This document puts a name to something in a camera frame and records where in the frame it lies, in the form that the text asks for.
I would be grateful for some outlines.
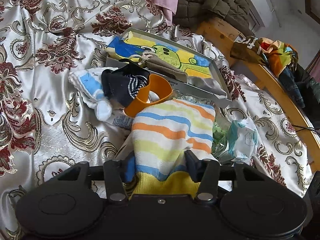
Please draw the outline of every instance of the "white dotted stripe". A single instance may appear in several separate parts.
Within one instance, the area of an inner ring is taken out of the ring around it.
[[[130,81],[128,83],[128,93],[132,99],[135,99],[139,89],[145,87],[148,84],[148,78],[142,75],[131,75],[129,74],[128,77]]]

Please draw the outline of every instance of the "screw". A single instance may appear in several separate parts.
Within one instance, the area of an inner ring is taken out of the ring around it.
[[[165,200],[164,199],[158,199],[158,203],[159,204],[165,204]]]
[[[213,196],[210,193],[202,192],[197,195],[197,198],[203,201],[209,201],[213,199]]]
[[[123,201],[125,199],[125,195],[122,193],[113,193],[110,195],[110,199],[113,201]]]

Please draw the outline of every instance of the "denim jeans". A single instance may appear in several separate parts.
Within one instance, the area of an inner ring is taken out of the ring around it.
[[[293,98],[297,105],[301,108],[305,108],[302,95],[297,84],[294,81],[294,76],[290,69],[286,67],[279,75],[279,81],[283,87],[287,90],[291,98]]]

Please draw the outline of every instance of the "brown quilted jacket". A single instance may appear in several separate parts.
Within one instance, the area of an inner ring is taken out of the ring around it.
[[[179,0],[173,22],[190,28],[218,16],[249,36],[248,12],[249,0]]]

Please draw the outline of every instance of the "black cable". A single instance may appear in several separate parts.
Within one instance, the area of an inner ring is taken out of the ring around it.
[[[300,130],[296,131],[296,132],[300,132],[302,130],[310,130],[312,132],[315,132],[317,135],[320,136],[320,132],[318,132],[317,130],[319,130],[320,128],[314,128],[314,127],[304,127],[304,126],[300,126],[300,125],[292,125],[293,127],[297,127],[297,128],[301,128]]]

